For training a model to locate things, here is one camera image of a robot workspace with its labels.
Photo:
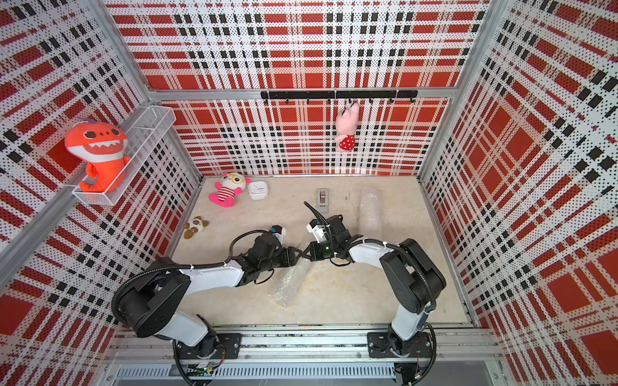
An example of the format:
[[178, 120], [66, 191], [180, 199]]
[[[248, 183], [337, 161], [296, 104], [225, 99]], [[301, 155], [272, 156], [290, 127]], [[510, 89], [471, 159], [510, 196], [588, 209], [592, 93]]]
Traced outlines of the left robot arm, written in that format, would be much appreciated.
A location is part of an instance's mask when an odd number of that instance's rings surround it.
[[139, 338], [155, 336], [196, 347], [212, 328], [180, 310], [181, 302], [196, 293], [257, 283], [264, 272], [293, 267], [304, 252], [285, 247], [284, 236], [285, 229], [278, 225], [243, 233], [218, 263], [178, 264], [164, 257], [119, 286], [111, 301], [114, 318]]

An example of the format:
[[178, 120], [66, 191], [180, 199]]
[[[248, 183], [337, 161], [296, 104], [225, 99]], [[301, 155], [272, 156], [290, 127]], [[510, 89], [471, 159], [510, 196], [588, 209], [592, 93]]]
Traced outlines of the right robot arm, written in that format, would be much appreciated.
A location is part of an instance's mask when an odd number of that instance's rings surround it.
[[312, 262], [329, 260], [338, 267], [366, 264], [378, 268], [386, 275], [398, 301], [398, 310], [383, 343], [373, 344], [370, 354], [406, 358], [421, 343], [434, 352], [435, 337], [425, 330], [429, 328], [429, 316], [437, 308], [437, 299], [447, 283], [420, 244], [410, 238], [392, 244], [353, 236], [341, 215], [326, 218], [309, 203], [304, 205], [315, 217], [307, 225], [307, 231], [315, 240], [304, 249], [302, 257]]

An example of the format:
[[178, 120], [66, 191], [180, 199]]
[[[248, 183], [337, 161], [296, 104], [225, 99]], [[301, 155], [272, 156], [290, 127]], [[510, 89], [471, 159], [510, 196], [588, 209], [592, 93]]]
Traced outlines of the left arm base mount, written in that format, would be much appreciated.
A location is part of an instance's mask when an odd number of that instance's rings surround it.
[[241, 348], [242, 334], [209, 333], [195, 347], [181, 342], [173, 346], [181, 360], [235, 360]]

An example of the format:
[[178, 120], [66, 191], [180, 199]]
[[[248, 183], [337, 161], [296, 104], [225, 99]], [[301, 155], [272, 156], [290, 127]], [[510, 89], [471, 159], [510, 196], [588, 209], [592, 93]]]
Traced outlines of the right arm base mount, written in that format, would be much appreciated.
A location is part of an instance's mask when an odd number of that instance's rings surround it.
[[402, 340], [393, 332], [379, 331], [367, 334], [371, 358], [430, 359], [434, 354], [433, 339], [419, 332], [411, 339]]

